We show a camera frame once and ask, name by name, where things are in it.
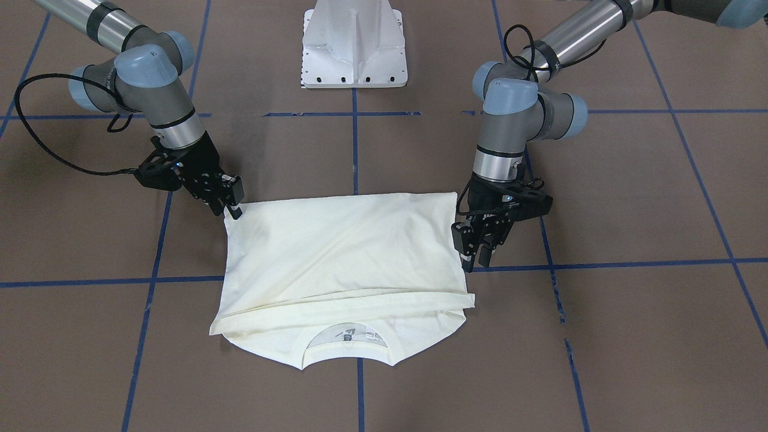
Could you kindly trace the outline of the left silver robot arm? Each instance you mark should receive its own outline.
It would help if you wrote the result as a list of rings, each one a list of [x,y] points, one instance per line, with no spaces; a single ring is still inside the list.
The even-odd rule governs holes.
[[[553,197],[540,178],[526,179],[527,144],[568,139],[587,124],[583,98],[556,93],[545,84],[597,53],[607,39],[656,11],[726,28],[747,28],[766,14],[765,1],[590,1],[541,39],[530,30],[517,55],[488,61],[475,72],[473,93],[485,116],[473,172],[457,204],[468,203],[452,225],[454,246],[465,272],[488,267],[517,222],[546,216]]]

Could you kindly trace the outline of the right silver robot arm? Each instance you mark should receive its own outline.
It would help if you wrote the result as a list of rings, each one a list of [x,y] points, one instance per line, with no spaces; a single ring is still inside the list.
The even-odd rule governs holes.
[[[194,65],[194,49],[178,32],[156,32],[107,1],[39,1],[115,57],[70,74],[71,97],[87,110],[115,116],[143,114],[154,134],[152,153],[136,169],[125,169],[145,188],[186,189],[215,215],[242,215],[239,176],[227,175],[197,114],[181,74]]]

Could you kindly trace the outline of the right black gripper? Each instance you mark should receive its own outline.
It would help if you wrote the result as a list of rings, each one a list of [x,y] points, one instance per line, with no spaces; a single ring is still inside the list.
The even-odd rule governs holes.
[[[151,137],[159,151],[181,151],[182,157],[176,172],[183,181],[182,188],[209,206],[213,214],[221,216],[225,208],[231,218],[242,216],[241,204],[244,197],[241,177],[227,175],[220,167],[220,156],[208,132],[194,144],[182,149],[165,148],[161,139]]]

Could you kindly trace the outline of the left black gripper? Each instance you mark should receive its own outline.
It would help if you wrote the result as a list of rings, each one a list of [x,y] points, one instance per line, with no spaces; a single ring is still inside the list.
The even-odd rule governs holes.
[[[461,267],[472,273],[475,265],[490,267],[497,247],[507,240],[517,222],[508,216],[509,203],[504,200],[507,187],[518,179],[494,182],[472,174],[459,195],[456,216],[464,218],[452,224],[454,247],[461,257]]]

